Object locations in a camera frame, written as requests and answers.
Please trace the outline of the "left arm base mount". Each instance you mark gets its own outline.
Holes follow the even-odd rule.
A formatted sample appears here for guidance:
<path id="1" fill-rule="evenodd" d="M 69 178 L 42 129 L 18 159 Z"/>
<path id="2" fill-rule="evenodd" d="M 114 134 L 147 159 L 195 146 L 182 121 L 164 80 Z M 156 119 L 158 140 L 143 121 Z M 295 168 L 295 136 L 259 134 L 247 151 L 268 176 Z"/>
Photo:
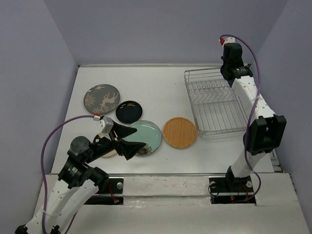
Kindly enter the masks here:
<path id="1" fill-rule="evenodd" d="M 111 177 L 108 184 L 92 195 L 85 205 L 123 205 L 123 182 L 122 177 Z"/>

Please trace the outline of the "woven bamboo plate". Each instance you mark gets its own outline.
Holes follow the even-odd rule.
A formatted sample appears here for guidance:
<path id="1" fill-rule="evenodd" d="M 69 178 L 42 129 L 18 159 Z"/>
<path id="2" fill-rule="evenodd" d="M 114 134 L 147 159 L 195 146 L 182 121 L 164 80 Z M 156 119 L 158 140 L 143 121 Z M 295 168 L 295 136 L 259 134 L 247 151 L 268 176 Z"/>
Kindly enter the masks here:
<path id="1" fill-rule="evenodd" d="M 197 129 L 189 119 L 175 117 L 165 123 L 163 136 L 172 147 L 187 148 L 195 142 Z"/>

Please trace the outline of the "black glossy plate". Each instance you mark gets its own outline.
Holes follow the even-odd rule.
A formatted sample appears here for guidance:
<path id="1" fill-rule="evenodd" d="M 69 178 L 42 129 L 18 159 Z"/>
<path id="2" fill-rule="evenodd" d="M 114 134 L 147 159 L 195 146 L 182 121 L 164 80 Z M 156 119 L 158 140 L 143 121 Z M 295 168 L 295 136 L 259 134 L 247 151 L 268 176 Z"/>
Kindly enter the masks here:
<path id="1" fill-rule="evenodd" d="M 143 114 L 143 109 L 141 105 L 135 101 L 125 101 L 122 102 L 116 108 L 116 117 L 117 119 L 125 124 L 132 124 L 138 121 Z"/>

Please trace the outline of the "cream plate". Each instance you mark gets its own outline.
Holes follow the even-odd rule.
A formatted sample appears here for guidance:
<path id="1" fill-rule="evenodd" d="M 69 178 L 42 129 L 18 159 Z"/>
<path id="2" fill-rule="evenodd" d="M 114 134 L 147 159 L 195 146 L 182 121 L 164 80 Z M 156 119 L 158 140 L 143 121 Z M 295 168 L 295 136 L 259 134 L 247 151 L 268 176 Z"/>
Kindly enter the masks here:
<path id="1" fill-rule="evenodd" d="M 103 139 L 107 139 L 110 141 L 110 137 L 106 134 L 103 134 L 103 133 L 98 133 L 95 137 L 94 137 L 94 140 L 93 140 L 93 143 L 99 143 L 100 140 L 103 140 Z M 109 158 L 109 157 L 112 157 L 114 155 L 116 155 L 117 152 L 115 149 L 103 154 L 101 157 L 102 158 Z"/>

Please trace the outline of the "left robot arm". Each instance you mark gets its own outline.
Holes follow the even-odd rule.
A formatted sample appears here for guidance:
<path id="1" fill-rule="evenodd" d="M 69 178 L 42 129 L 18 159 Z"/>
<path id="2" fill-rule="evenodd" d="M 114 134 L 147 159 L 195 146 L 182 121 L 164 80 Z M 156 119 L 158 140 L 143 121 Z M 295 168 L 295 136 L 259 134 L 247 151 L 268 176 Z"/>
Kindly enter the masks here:
<path id="1" fill-rule="evenodd" d="M 28 223 L 17 227 L 17 234 L 67 233 L 85 202 L 97 192 L 104 192 L 109 185 L 109 175 L 89 163 L 111 151 L 130 160 L 145 146 L 144 142 L 125 141 L 125 137 L 137 132 L 135 128 L 106 117 L 99 122 L 101 131 L 93 141 L 84 136 L 72 140 L 53 189 L 44 191 L 43 206 Z"/>

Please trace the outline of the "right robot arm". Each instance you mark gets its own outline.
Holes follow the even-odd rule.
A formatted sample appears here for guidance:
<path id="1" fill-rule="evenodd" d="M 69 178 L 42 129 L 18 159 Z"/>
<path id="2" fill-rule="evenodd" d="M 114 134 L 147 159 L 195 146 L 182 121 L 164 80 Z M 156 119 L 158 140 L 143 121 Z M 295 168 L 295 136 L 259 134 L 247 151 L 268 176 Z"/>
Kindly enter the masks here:
<path id="1" fill-rule="evenodd" d="M 259 93 L 253 74 L 242 60 L 242 47 L 236 42 L 223 43 L 221 74 L 234 94 L 239 97 L 248 116 L 243 136 L 244 149 L 226 173 L 224 185 L 236 191 L 247 182 L 256 164 L 268 153 L 279 147 L 286 118 L 277 115 Z"/>

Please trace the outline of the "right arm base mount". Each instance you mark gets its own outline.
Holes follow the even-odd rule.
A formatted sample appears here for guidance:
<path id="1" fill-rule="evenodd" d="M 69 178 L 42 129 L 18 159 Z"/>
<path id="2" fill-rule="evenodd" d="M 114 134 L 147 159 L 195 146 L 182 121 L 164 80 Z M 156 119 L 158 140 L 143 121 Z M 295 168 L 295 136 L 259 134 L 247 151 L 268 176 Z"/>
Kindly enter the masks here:
<path id="1" fill-rule="evenodd" d="M 211 177 L 209 183 L 212 204 L 256 204 L 250 176 L 237 178 L 233 183 L 225 177 Z"/>

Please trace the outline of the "grey deer pattern plate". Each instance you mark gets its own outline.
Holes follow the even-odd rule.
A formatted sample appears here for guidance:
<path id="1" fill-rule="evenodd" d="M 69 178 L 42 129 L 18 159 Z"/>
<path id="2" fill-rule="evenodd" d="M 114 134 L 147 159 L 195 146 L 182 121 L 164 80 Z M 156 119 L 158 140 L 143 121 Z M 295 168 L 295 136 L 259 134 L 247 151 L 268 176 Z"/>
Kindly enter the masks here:
<path id="1" fill-rule="evenodd" d="M 98 84 L 90 88 L 84 98 L 83 105 L 91 114 L 105 115 L 113 111 L 120 102 L 118 89 L 109 84 Z"/>

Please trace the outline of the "teal flower plate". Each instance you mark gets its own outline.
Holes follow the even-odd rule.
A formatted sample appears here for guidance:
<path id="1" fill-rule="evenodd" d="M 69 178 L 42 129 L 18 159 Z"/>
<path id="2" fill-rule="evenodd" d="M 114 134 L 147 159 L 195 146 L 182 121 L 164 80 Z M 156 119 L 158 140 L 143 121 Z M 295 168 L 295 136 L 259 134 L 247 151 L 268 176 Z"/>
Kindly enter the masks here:
<path id="1" fill-rule="evenodd" d="M 162 134 L 156 124 L 151 121 L 140 120 L 132 123 L 130 127 L 135 128 L 136 132 L 125 137 L 124 140 L 145 143 L 145 146 L 136 153 L 137 156 L 149 156 L 160 147 Z"/>

